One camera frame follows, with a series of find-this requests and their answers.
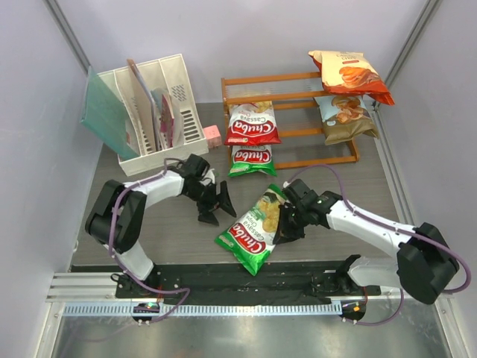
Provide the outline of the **green Chuba bag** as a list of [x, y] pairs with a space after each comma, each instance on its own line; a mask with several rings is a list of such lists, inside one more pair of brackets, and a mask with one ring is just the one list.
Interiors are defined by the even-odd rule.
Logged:
[[257, 275], [275, 248], [280, 207], [285, 201], [282, 190], [269, 185], [244, 215], [215, 238], [215, 243], [232, 253], [251, 275]]
[[230, 177], [261, 172], [276, 176], [270, 145], [234, 145], [231, 152]]

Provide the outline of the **red Chuba chips bag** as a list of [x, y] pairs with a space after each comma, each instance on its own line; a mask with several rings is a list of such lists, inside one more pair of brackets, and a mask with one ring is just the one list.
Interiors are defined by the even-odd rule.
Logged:
[[276, 145], [281, 143], [271, 101], [229, 105], [225, 145]]

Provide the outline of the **light blue cassava chips bag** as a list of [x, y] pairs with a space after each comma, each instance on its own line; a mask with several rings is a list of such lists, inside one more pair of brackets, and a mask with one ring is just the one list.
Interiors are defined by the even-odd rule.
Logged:
[[378, 130], [361, 96], [315, 97], [326, 145], [349, 142], [359, 135], [378, 138]]

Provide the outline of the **beige orange cassava chips bag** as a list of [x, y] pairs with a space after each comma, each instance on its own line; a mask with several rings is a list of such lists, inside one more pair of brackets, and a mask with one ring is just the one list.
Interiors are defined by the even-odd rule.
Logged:
[[368, 95], [374, 101], [389, 106], [394, 99], [379, 73], [360, 52], [309, 52], [321, 73], [322, 87], [330, 94]]

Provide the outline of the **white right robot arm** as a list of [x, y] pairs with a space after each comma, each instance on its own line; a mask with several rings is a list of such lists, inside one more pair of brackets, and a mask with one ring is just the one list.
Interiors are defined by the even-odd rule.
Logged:
[[346, 201], [342, 195], [317, 194], [301, 179], [285, 183], [286, 201], [279, 208], [274, 244], [302, 239], [309, 225], [347, 233], [378, 248], [387, 258], [370, 260], [359, 254], [341, 265], [336, 283], [347, 295], [364, 286], [402, 289], [423, 304], [445, 292], [460, 266], [440, 231], [432, 224], [401, 224]]

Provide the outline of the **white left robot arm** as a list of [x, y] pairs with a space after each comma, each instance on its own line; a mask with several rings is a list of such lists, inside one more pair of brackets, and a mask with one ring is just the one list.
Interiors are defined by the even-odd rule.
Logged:
[[159, 287], [155, 264], [139, 243], [145, 211], [181, 195], [196, 203], [199, 222], [217, 226], [217, 209], [236, 217], [227, 182], [217, 182], [209, 162], [191, 154], [185, 160], [165, 159], [160, 173], [143, 180], [107, 181], [86, 219], [85, 231], [117, 260], [133, 279], [133, 289], [144, 298]]

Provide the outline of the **orange wooden shelf rack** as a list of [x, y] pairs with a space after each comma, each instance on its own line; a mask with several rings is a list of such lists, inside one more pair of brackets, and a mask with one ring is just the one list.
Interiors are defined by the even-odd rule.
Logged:
[[[271, 101], [275, 111], [281, 110], [308, 110], [318, 108], [315, 97], [322, 97], [328, 93], [321, 88], [321, 73], [298, 72], [281, 75], [261, 75], [241, 78], [222, 78], [221, 97], [225, 118], [225, 129], [230, 122], [229, 106], [248, 102]], [[317, 139], [324, 135], [320, 121], [317, 124], [299, 122], [280, 125], [278, 133], [281, 139], [301, 139], [308, 136]], [[350, 154], [341, 157], [314, 158], [308, 160], [293, 160], [277, 163], [276, 169], [298, 169], [314, 164], [348, 164], [357, 163], [361, 159], [356, 140], [345, 142]]]

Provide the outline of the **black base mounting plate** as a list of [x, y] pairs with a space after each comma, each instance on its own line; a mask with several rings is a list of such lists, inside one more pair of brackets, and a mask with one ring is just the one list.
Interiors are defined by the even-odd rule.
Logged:
[[341, 261], [266, 263], [251, 275], [240, 263], [156, 266], [153, 287], [168, 294], [149, 292], [123, 274], [110, 276], [117, 298], [151, 299], [175, 305], [183, 297], [173, 291], [188, 288], [186, 305], [280, 306], [325, 304], [332, 298], [381, 295], [379, 286], [360, 288], [345, 278]]

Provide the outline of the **small pink box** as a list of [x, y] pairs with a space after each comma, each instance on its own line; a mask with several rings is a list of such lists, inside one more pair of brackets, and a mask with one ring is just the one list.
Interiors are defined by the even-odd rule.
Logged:
[[203, 129], [208, 149], [214, 149], [222, 145], [221, 132], [217, 125], [210, 125]]

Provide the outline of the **pink patterned booklet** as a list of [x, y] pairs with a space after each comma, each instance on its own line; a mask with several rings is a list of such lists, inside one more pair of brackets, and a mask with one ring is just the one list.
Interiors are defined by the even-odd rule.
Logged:
[[167, 148], [173, 148], [178, 141], [175, 130], [174, 102], [168, 91], [156, 88], [151, 91], [154, 103], [159, 110], [159, 132], [165, 139]]

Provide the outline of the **cream plastic file organizer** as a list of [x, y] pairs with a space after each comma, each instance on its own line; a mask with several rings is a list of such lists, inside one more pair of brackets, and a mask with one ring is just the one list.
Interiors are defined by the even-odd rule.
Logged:
[[166, 157], [185, 159], [209, 152], [183, 56], [144, 63], [132, 60], [99, 78], [125, 106], [128, 145], [139, 152], [118, 158], [127, 176], [163, 166]]

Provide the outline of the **brown flat board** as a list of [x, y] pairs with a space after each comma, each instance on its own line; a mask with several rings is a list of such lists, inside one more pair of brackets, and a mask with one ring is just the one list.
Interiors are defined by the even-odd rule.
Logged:
[[133, 59], [127, 59], [127, 66], [130, 70], [130, 78], [133, 85], [133, 91], [136, 99], [136, 106], [139, 113], [142, 130], [150, 144], [152, 152], [159, 151], [162, 146], [159, 139], [157, 127], [156, 105], [149, 90], [148, 85], [139, 67]]

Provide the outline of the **teal green folder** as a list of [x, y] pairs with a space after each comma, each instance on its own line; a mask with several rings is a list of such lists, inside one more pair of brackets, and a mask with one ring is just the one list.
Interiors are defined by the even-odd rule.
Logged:
[[131, 160], [140, 155], [136, 131], [113, 72], [100, 76], [92, 67], [88, 68], [80, 123], [121, 160]]

